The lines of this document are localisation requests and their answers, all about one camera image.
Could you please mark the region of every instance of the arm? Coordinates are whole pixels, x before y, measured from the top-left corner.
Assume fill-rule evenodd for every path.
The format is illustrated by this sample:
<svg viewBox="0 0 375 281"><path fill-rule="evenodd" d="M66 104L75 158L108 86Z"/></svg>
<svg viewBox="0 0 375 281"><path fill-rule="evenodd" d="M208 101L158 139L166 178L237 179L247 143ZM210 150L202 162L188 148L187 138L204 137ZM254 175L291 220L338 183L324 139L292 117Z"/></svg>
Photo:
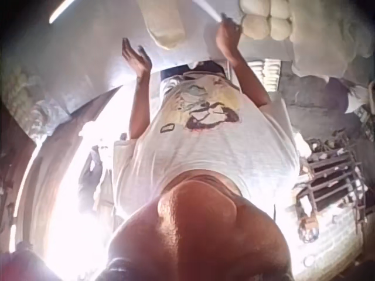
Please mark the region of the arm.
<svg viewBox="0 0 375 281"><path fill-rule="evenodd" d="M137 74L137 86L129 123L129 138L138 139L150 124L149 83L152 63L140 46L137 54L128 39L122 41L122 56Z"/></svg>
<svg viewBox="0 0 375 281"><path fill-rule="evenodd" d="M223 20L216 33L217 47L232 65L243 93L257 107L261 107L271 102L270 96L238 50L240 36L241 27L223 15Z"/></svg>

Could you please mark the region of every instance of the dough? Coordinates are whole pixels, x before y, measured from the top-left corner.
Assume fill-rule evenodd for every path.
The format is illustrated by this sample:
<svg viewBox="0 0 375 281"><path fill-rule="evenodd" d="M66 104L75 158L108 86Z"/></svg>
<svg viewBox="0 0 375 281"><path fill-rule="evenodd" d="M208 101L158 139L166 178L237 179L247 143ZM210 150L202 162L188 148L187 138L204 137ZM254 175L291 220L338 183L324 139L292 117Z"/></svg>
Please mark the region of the dough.
<svg viewBox="0 0 375 281"><path fill-rule="evenodd" d="M261 40L270 34L267 18L257 15L246 15L242 19L243 33L253 39Z"/></svg>
<svg viewBox="0 0 375 281"><path fill-rule="evenodd" d="M271 16L278 19L289 19L291 16L287 0L271 0Z"/></svg>
<svg viewBox="0 0 375 281"><path fill-rule="evenodd" d="M166 50L185 39L176 0L138 0L146 28L155 43Z"/></svg>
<svg viewBox="0 0 375 281"><path fill-rule="evenodd" d="M270 18L271 37L282 41L292 33L292 25L286 19Z"/></svg>
<svg viewBox="0 0 375 281"><path fill-rule="evenodd" d="M269 16L270 0L240 0L240 7L249 15Z"/></svg>

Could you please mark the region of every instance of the man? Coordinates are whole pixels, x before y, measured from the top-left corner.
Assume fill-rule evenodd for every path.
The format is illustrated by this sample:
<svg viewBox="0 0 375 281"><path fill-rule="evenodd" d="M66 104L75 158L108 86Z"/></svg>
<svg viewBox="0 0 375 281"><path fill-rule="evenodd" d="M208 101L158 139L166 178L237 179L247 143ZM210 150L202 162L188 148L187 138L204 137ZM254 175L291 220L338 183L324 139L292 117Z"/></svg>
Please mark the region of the man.
<svg viewBox="0 0 375 281"><path fill-rule="evenodd" d="M162 73L163 103L151 123L152 63L124 40L138 78L113 179L115 204L129 219L99 280L292 280L287 243L269 216L298 174L291 124L238 51L240 35L223 16L217 47L243 93L213 62L173 68Z"/></svg>

